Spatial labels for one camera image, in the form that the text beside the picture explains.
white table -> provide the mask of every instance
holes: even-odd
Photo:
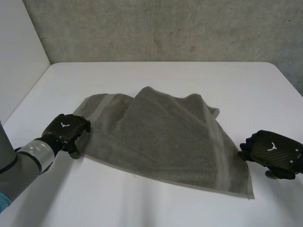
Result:
[[[52,65],[4,128],[14,147],[41,135],[60,113],[97,93],[135,96],[144,86],[173,96],[199,93],[239,145],[264,129],[303,142],[303,98],[263,62],[103,62]],[[250,163],[255,200],[170,185],[60,153],[0,215],[26,227],[301,226],[303,176],[271,180]]]

towel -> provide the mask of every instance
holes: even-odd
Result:
[[[176,98],[151,87],[135,98],[99,94],[74,112],[91,121],[76,144],[86,157],[158,181],[254,199],[248,166],[198,94]]]

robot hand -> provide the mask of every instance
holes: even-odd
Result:
[[[285,136],[258,131],[240,148],[240,158],[267,167],[269,178],[295,179],[295,174],[303,173],[303,145]]]
[[[67,151],[73,159],[78,159],[80,152],[75,141],[84,131],[90,132],[90,121],[72,114],[60,114],[48,125],[40,140],[52,143],[56,150]]]

